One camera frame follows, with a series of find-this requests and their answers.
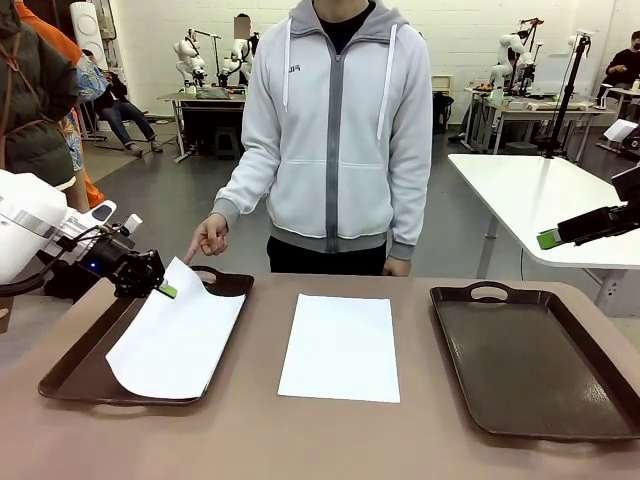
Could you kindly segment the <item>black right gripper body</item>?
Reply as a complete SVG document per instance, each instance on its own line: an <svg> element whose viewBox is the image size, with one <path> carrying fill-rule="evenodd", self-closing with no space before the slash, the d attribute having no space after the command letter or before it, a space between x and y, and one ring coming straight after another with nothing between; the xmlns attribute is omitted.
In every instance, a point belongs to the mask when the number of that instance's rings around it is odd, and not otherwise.
<svg viewBox="0 0 640 480"><path fill-rule="evenodd" d="M593 211L592 237L600 239L628 232L627 205L601 207Z"/></svg>

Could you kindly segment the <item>person's right hand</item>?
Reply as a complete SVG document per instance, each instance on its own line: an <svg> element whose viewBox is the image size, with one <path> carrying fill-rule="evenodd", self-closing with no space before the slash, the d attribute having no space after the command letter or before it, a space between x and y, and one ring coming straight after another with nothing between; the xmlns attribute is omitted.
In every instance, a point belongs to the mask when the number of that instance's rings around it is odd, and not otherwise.
<svg viewBox="0 0 640 480"><path fill-rule="evenodd" d="M223 215L212 213L195 230L191 244L183 259L190 264L198 252L205 256L223 253L228 246L228 225Z"/></svg>

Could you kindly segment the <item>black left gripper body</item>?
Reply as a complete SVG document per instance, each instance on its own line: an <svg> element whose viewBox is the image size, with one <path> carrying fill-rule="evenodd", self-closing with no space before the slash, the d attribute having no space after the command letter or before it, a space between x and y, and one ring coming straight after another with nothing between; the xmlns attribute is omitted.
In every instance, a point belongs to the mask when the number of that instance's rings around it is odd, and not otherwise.
<svg viewBox="0 0 640 480"><path fill-rule="evenodd" d="M129 241L116 237L97 239L79 260L85 270L110 280L124 280L138 254Z"/></svg>

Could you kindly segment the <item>person's left hand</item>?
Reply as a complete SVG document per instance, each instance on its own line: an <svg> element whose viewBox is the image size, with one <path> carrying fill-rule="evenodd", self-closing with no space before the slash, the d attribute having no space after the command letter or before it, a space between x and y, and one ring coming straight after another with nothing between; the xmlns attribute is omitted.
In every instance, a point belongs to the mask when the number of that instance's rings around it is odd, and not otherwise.
<svg viewBox="0 0 640 480"><path fill-rule="evenodd" d="M384 264L382 274L384 276L408 277L411 273L411 262L409 260L400 260L389 256Z"/></svg>

